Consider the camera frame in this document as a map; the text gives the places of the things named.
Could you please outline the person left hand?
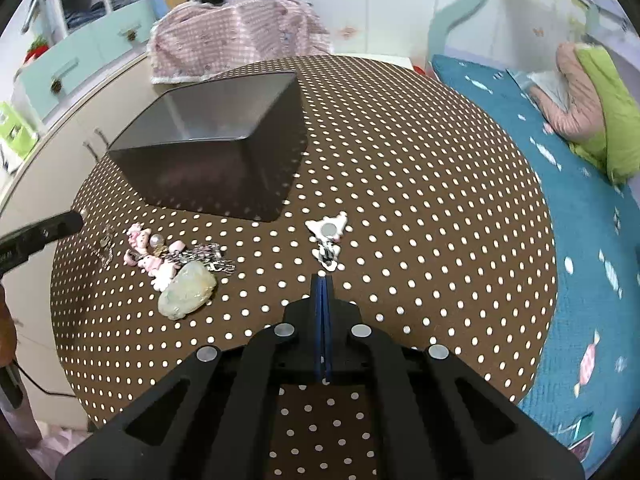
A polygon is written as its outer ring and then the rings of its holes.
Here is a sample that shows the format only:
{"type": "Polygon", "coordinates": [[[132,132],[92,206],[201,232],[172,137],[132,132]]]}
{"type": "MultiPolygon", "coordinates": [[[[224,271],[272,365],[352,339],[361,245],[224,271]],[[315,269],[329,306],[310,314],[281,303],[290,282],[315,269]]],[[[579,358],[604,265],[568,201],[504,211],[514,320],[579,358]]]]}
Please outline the person left hand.
{"type": "Polygon", "coordinates": [[[14,319],[6,305],[6,292],[0,286],[0,366],[5,367],[15,359],[17,332],[14,319]]]}

